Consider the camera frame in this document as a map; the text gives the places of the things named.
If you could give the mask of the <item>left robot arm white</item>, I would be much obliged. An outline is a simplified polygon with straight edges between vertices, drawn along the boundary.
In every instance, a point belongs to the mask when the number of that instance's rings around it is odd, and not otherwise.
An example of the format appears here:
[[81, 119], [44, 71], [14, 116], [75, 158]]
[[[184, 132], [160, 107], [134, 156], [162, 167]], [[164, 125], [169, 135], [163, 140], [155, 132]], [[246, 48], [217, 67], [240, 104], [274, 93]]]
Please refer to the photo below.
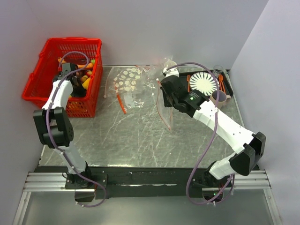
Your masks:
[[69, 95], [79, 86], [75, 76], [77, 71], [76, 64], [60, 65], [60, 73], [53, 79], [51, 94], [42, 109], [34, 111], [33, 119], [40, 142], [64, 160], [70, 181], [88, 188], [93, 183], [93, 176], [73, 144], [74, 130], [66, 112]]

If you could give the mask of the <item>clear zip bag orange zipper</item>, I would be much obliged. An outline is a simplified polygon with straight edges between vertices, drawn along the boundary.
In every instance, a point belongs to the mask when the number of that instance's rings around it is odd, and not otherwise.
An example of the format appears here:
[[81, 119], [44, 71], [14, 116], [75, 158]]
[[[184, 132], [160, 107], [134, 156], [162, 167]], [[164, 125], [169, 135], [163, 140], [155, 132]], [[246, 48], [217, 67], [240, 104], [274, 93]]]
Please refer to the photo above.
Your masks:
[[156, 79], [157, 82], [157, 99], [156, 99], [156, 108], [158, 115], [163, 122], [166, 129], [170, 132], [174, 130], [176, 119], [178, 117], [179, 111], [176, 110], [168, 101], [168, 96], [163, 89], [159, 79]]

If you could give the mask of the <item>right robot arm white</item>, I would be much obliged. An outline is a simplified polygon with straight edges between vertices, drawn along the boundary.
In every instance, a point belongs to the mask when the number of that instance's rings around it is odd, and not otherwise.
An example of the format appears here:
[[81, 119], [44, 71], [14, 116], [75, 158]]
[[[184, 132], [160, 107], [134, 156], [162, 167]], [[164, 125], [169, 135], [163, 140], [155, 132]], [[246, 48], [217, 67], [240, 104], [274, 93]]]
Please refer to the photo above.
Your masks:
[[217, 135], [234, 151], [232, 155], [209, 166], [205, 175], [206, 183], [215, 187], [222, 178], [233, 173], [249, 175], [263, 156], [266, 136], [261, 132], [255, 134], [240, 126], [216, 108], [214, 103], [200, 91], [188, 91], [179, 77], [171, 75], [160, 83], [167, 107], [186, 113], [212, 130], [216, 130]]

